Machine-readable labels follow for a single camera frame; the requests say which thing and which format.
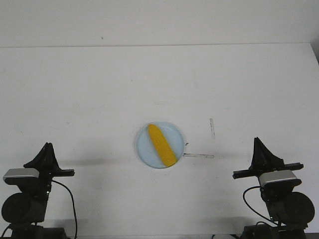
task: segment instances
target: light blue plate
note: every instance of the light blue plate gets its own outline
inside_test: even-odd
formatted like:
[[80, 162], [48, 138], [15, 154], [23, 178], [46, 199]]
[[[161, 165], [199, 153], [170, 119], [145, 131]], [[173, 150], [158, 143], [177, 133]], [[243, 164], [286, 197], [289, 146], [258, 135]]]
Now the light blue plate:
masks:
[[[183, 156], [185, 142], [180, 130], [173, 124], [168, 122], [152, 122], [160, 128], [171, 149], [173, 150], [177, 161]], [[161, 161], [156, 149], [153, 146], [149, 132], [149, 124], [145, 125], [139, 132], [135, 148], [140, 159], [152, 168], [167, 168]]]

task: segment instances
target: round plate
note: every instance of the round plate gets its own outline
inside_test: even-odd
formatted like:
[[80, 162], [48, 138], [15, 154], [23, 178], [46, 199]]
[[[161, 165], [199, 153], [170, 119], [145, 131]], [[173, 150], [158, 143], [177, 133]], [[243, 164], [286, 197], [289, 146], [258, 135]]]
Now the round plate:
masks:
[[[180, 130], [173, 124], [168, 122], [152, 122], [160, 128], [177, 161], [183, 156], [185, 142]], [[140, 159], [152, 168], [167, 168], [161, 161], [156, 149], [153, 146], [150, 135], [148, 133], [149, 123], [145, 125], [136, 138], [135, 148]]]

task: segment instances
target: yellow corn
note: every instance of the yellow corn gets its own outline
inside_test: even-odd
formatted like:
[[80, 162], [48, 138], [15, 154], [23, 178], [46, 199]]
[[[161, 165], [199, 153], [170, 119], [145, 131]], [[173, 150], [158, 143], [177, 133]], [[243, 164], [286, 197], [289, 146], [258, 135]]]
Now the yellow corn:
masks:
[[159, 154], [160, 159], [162, 160], [163, 164], [166, 167], [170, 167], [176, 164], [177, 159], [170, 148], [166, 138], [164, 137], [163, 133], [161, 132], [160, 128], [158, 128], [154, 124], [149, 124], [149, 135], [151, 137], [151, 141]]

